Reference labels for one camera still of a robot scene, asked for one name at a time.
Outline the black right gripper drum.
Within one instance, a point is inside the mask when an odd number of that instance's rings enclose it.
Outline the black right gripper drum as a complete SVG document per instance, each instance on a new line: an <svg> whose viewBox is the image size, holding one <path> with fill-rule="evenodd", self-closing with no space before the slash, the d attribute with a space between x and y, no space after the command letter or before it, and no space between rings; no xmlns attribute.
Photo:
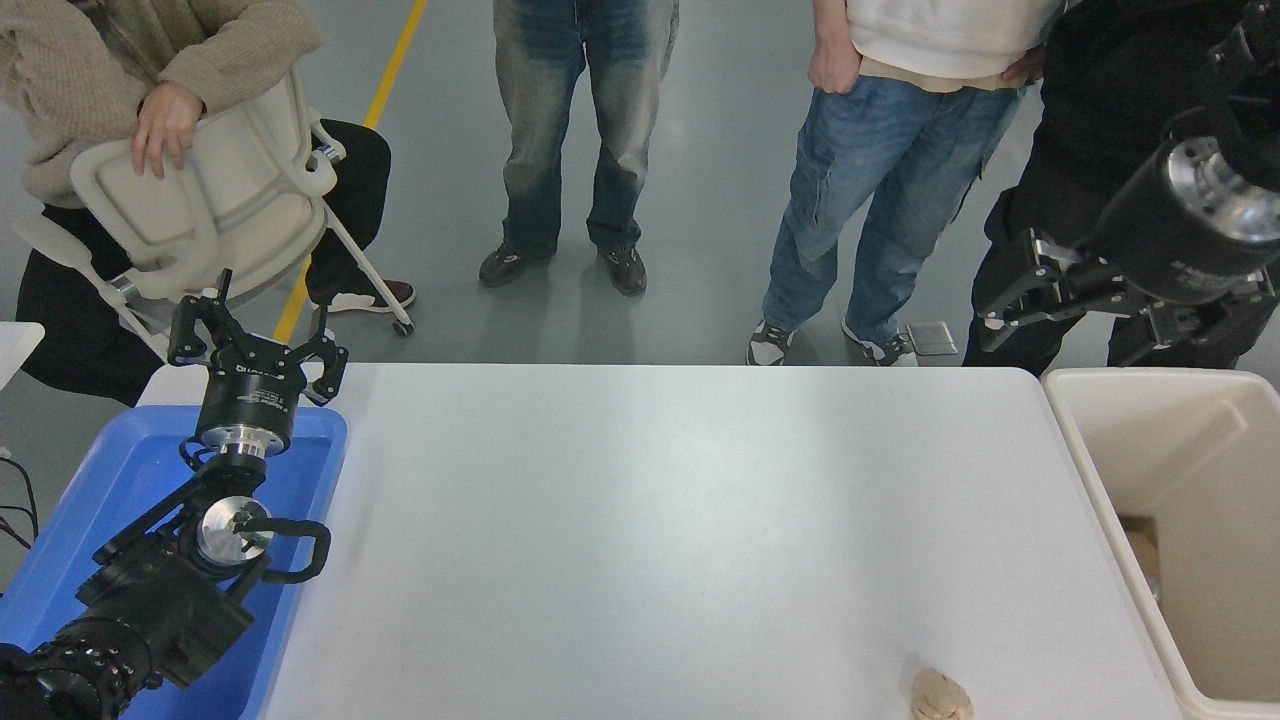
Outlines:
<svg viewBox="0 0 1280 720"><path fill-rule="evenodd" d="M1093 246L1143 293L1206 304L1277 256L1277 191L1219 149L1160 149L1108 201Z"/></svg>

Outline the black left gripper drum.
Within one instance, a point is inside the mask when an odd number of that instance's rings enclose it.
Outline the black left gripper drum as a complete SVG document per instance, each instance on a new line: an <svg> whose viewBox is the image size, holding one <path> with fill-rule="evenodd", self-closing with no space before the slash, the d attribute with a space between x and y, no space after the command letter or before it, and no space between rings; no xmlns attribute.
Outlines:
<svg viewBox="0 0 1280 720"><path fill-rule="evenodd" d="M305 375L288 347L269 340L253 340L246 347L224 345L210 357L196 432L243 425L289 434L303 386Z"/></svg>

